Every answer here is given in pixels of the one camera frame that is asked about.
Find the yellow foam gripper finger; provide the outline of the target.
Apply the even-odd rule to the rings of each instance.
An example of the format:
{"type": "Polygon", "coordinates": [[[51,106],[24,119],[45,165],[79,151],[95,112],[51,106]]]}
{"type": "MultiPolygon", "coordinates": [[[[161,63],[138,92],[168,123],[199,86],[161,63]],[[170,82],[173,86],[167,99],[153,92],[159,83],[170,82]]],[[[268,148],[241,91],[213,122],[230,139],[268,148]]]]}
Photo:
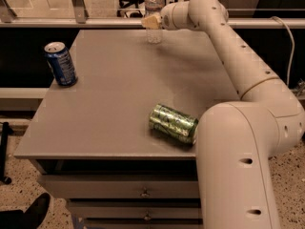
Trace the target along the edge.
{"type": "Polygon", "coordinates": [[[159,13],[146,15],[142,18],[141,24],[146,29],[158,30],[161,28],[161,16],[159,13]]]}

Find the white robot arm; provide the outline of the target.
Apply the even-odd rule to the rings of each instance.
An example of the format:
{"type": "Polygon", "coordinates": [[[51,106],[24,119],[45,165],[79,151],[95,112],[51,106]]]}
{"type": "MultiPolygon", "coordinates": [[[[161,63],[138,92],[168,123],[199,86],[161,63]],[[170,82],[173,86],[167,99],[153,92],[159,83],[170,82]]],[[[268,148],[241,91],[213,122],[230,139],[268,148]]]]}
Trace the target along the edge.
{"type": "Polygon", "coordinates": [[[304,109],[279,76],[228,23],[218,0],[171,3],[145,28],[205,32],[239,98],[212,106],[196,131],[204,229],[281,229],[269,159],[302,138],[304,109]]]}

